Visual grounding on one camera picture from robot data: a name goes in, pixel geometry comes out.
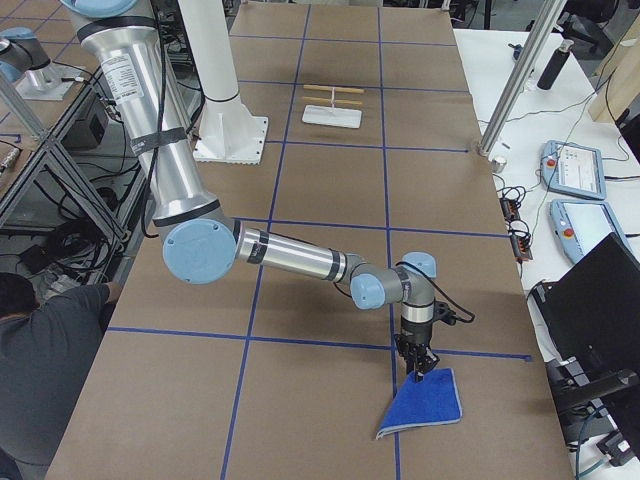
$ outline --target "black tape band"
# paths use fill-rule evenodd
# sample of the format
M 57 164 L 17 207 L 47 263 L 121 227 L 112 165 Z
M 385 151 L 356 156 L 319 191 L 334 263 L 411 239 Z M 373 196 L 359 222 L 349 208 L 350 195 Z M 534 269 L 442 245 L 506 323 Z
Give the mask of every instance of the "black tape band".
M 333 256 L 333 263 L 331 264 L 331 270 L 329 270 L 329 274 L 325 277 L 325 280 L 333 282 L 336 275 L 338 275 L 338 270 L 340 270 L 340 252 L 336 252 L 333 249 L 329 250 L 331 250 L 331 255 Z
M 434 303 L 436 303 L 435 300 L 433 302 L 431 302 L 431 303 L 426 304 L 426 305 L 413 305 L 411 303 L 402 302 L 403 305 L 406 305 L 407 307 L 411 307 L 411 308 L 429 308 L 429 307 L 433 306 Z
M 404 268 L 396 267 L 393 270 L 398 275 L 400 283 L 402 284 L 402 300 L 404 301 L 411 296 L 411 279 Z
M 269 234 L 260 230 L 260 239 L 253 244 L 251 254 L 247 258 L 247 263 L 258 265 L 264 260 L 264 256 L 269 248 Z
M 149 17 L 113 17 L 96 20 L 78 30 L 78 40 L 82 43 L 87 37 L 119 27 L 151 27 L 156 28 L 153 18 Z
M 50 58 L 47 58 L 47 60 L 44 63 L 40 64 L 40 65 L 36 65 L 36 66 L 31 67 L 29 70 L 40 70 L 41 68 L 44 68 L 44 67 L 46 67 L 48 65 L 51 65 L 51 59 Z
M 150 133 L 149 135 L 134 138 L 131 140 L 131 150 L 133 150 L 133 154 L 138 157 L 148 151 L 186 139 L 187 132 L 185 129 L 183 127 L 177 127 L 171 130 Z
M 216 200 L 215 202 L 207 203 L 202 207 L 198 207 L 195 210 L 191 210 L 189 212 L 181 213 L 179 215 L 174 215 L 173 217 L 166 218 L 158 218 L 153 219 L 153 224 L 156 227 L 166 227 L 168 225 L 175 225 L 176 223 L 183 223 L 187 220 L 192 220 L 194 218 L 202 217 L 203 215 L 217 210 L 220 208 L 220 200 Z
M 236 244 L 240 239 L 240 227 L 242 226 L 242 222 L 240 220 L 236 220 L 233 222 L 233 238 L 236 239 Z
M 236 94 L 233 97 L 229 97 L 226 98 L 224 100 L 216 100 L 215 98 L 211 98 L 211 97 L 207 97 L 206 95 L 204 96 L 204 98 L 206 98 L 207 100 L 209 100 L 210 102 L 215 102 L 215 103 L 226 103 L 226 102 L 230 102 L 231 100 L 233 100 L 234 98 L 236 98 L 238 95 L 240 95 L 240 90 L 238 90 L 236 92 Z

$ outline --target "laptop screen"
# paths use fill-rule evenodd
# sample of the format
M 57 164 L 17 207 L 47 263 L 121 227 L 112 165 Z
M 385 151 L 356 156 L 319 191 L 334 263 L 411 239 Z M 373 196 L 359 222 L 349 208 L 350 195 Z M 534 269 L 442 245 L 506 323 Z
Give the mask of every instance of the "laptop screen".
M 607 235 L 546 294 L 549 332 L 563 358 L 591 380 L 628 368 L 640 374 L 640 263 Z M 602 399 L 640 454 L 640 386 Z

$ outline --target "white table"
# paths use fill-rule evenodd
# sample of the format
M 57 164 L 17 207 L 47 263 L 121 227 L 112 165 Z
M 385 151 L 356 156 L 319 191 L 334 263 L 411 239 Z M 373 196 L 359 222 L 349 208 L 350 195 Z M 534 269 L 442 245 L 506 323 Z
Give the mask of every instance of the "white table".
M 527 33 L 455 30 L 455 35 L 469 83 L 469 90 L 473 95 L 476 115 L 480 121 L 481 130 L 484 130 L 514 66 L 513 50 L 508 44 L 520 43 L 524 45 Z M 591 83 L 573 56 L 569 58 L 550 90 L 544 91 L 536 87 L 547 61 L 561 41 L 560 35 L 551 35 L 536 62 L 534 73 L 518 98 L 509 118 L 521 117 L 528 112 L 561 110 L 569 105 L 582 102 L 593 94 L 594 89 Z M 628 154 L 629 160 L 626 162 L 605 160 L 605 174 L 609 176 L 640 175 L 640 165 L 624 139 L 620 139 L 624 151 L 618 145 L 620 136 L 618 129 L 612 124 L 596 123 L 591 120 L 588 105 L 593 101 L 593 98 L 595 95 L 586 102 L 562 113 L 528 115 L 522 120 L 508 122 L 498 143 L 489 155 L 489 159 L 496 155 L 507 158 L 507 166 L 500 174 L 507 186 L 522 185 L 530 188 L 538 185 L 533 191 L 527 193 L 520 208 L 521 217 L 531 229 L 536 225 L 537 219 L 532 246 L 534 259 L 523 265 L 522 286 L 525 292 L 528 292 L 540 280 L 558 280 L 572 266 L 560 247 L 549 216 L 551 200 L 569 197 L 547 192 L 544 185 L 539 184 L 540 179 L 536 173 L 540 168 L 540 157 L 544 144 L 548 140 L 575 142 L 599 148 L 603 157 L 618 159 L 623 159 Z M 498 179 L 496 186 L 502 186 Z M 638 213 L 640 181 L 607 182 L 607 201 L 613 207 L 625 233 L 640 232 L 640 214 Z M 629 243 L 636 258 L 640 259 L 640 238 L 629 239 Z M 557 352 L 533 301 L 530 301 L 529 310 L 536 326 L 538 343 L 545 361 L 551 360 L 557 355 Z M 602 456 L 595 446 L 599 438 L 601 437 L 591 439 L 583 446 L 580 457 L 581 470 Z M 619 468 L 607 464 L 587 478 L 636 480 L 640 478 L 640 461 L 634 458 L 624 467 Z

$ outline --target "brown cardboard table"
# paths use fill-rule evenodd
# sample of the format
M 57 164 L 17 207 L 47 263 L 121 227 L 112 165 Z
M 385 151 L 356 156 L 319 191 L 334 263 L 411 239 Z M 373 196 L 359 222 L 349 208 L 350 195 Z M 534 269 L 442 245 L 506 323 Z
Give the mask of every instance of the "brown cardboard table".
M 232 48 L 268 144 L 259 166 L 200 164 L 207 186 L 252 226 L 381 265 L 433 254 L 478 315 L 434 328 L 463 418 L 374 439 L 404 378 L 398 308 L 242 263 L 187 285 L 148 240 L 47 478 L 571 478 L 448 16 L 250 3 Z M 361 128 L 303 124 L 306 83 L 365 88 Z

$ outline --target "gray shirt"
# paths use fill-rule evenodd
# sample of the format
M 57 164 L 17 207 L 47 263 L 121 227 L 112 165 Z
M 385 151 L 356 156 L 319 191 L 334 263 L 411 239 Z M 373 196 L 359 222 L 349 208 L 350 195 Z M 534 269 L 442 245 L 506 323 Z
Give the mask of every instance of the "gray shirt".
M 107 285 L 77 287 L 0 323 L 0 448 L 21 470 L 51 464 L 102 340 L 108 298 Z

